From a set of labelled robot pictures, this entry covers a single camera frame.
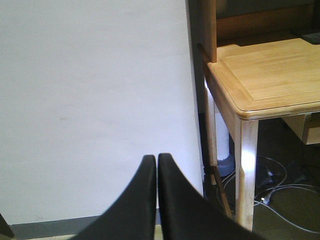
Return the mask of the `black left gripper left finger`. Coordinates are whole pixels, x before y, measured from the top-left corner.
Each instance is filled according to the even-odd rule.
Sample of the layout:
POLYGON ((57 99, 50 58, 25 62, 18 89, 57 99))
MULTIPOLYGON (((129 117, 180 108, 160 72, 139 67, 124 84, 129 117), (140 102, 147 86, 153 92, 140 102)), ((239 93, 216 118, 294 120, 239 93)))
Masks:
POLYGON ((157 167, 145 155, 128 186, 97 220, 73 240, 152 240, 155 234, 157 167))

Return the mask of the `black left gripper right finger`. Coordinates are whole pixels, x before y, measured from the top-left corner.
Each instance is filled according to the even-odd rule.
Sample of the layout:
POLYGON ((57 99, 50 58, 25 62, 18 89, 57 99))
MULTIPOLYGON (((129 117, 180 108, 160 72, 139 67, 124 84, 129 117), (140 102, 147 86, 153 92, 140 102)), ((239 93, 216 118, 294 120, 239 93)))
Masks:
POLYGON ((158 156, 158 202, 165 240, 261 239, 204 199, 169 153, 158 156))

